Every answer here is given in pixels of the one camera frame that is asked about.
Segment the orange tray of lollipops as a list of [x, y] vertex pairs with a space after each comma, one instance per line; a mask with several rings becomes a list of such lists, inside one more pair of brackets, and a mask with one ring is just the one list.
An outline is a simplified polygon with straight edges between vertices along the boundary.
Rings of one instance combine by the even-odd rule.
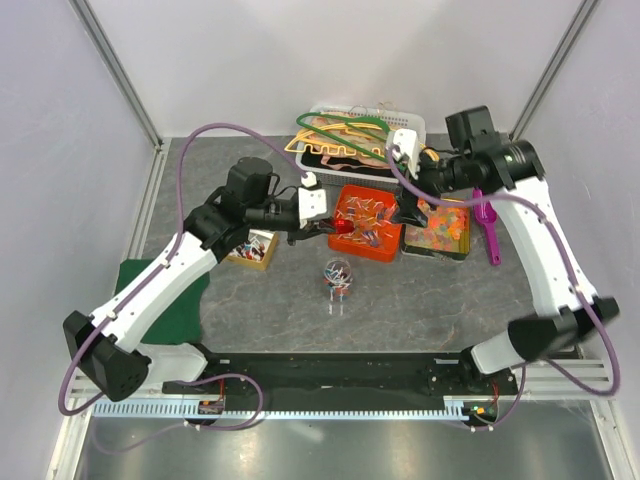
[[330, 234], [328, 247], [340, 253], [391, 263], [399, 249], [402, 230], [400, 224], [391, 222], [396, 208], [396, 199], [391, 192], [344, 186], [334, 208], [334, 217], [352, 222], [354, 230]]

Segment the gold tin of candies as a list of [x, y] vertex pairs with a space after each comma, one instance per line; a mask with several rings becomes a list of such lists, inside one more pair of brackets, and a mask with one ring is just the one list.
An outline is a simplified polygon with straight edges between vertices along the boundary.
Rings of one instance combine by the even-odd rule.
[[250, 230], [248, 240], [235, 247], [226, 261], [264, 272], [271, 263], [279, 235], [265, 230]]

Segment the gold tin of gummies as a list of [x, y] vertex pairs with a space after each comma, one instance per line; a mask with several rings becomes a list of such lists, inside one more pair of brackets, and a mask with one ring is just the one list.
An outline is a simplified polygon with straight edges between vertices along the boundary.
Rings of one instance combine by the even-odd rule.
[[406, 225], [400, 241], [401, 252], [426, 258], [464, 261], [470, 253], [470, 209], [438, 207], [431, 210], [422, 199], [418, 201], [418, 207], [427, 217], [427, 226]]

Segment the red jar lid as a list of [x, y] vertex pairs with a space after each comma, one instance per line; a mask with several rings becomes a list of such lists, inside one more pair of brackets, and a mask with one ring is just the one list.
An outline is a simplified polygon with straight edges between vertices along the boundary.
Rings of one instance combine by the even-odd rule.
[[355, 224], [352, 220], [344, 218], [334, 218], [333, 228], [338, 235], [347, 235], [355, 231]]

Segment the clear glass jar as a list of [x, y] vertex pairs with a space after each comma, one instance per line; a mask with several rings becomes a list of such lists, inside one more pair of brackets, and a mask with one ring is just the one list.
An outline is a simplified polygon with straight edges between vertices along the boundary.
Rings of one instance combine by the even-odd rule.
[[350, 263], [345, 258], [331, 258], [324, 267], [323, 281], [329, 293], [329, 314], [342, 316], [344, 302], [349, 297], [353, 284], [353, 270]]

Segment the purple plastic scoop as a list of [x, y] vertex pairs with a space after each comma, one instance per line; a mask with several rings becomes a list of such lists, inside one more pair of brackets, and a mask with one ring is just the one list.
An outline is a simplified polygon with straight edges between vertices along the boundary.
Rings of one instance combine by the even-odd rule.
[[489, 263], [492, 266], [499, 266], [502, 258], [495, 228], [498, 215], [491, 203], [486, 201], [475, 204], [472, 209], [476, 223], [481, 227], [484, 234]]

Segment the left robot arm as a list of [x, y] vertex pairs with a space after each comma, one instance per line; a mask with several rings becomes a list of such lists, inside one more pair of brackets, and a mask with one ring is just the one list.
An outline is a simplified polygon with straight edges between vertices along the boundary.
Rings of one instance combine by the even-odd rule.
[[225, 185], [193, 209], [162, 253], [111, 300], [90, 314], [73, 311], [62, 328], [71, 370], [80, 370], [113, 402], [146, 382], [186, 382], [208, 393], [219, 382], [218, 367], [189, 343], [145, 347], [143, 337], [166, 309], [210, 272], [253, 230], [284, 232], [289, 243], [331, 230], [326, 191], [308, 173], [288, 199], [269, 190], [272, 165], [240, 159]]

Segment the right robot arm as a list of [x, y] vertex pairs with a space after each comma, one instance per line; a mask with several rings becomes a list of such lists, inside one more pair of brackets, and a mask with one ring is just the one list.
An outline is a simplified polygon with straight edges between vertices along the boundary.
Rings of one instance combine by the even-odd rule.
[[401, 189], [396, 222], [425, 226], [418, 207], [446, 206], [445, 195], [477, 188], [505, 225], [524, 268], [533, 314], [512, 320], [505, 332], [464, 351], [458, 381], [467, 392], [483, 392], [494, 373], [544, 359], [572, 347], [605, 325], [620, 309], [597, 293], [579, 266], [554, 212], [541, 160], [525, 140], [506, 141], [495, 130], [487, 107], [446, 119], [452, 156], [434, 161], [418, 134], [388, 134], [385, 153]]

